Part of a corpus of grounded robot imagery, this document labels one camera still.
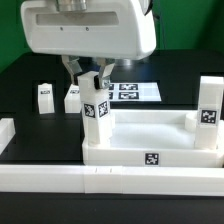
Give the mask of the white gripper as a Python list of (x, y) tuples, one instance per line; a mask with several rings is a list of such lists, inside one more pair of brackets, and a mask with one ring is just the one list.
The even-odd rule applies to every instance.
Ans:
[(139, 60), (155, 50), (153, 15), (142, 8), (141, 0), (84, 0), (84, 4), (85, 10), (76, 11), (60, 10), (55, 0), (23, 2), (25, 37), (36, 53), (62, 55), (72, 84), (82, 72), (78, 56), (99, 57), (94, 84), (96, 89), (107, 89), (114, 59)]

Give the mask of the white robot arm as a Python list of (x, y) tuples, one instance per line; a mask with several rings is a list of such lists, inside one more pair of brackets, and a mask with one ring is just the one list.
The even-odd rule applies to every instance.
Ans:
[(35, 53), (98, 60), (96, 87), (109, 85), (116, 59), (141, 60), (155, 50), (153, 0), (25, 0), (20, 9)]

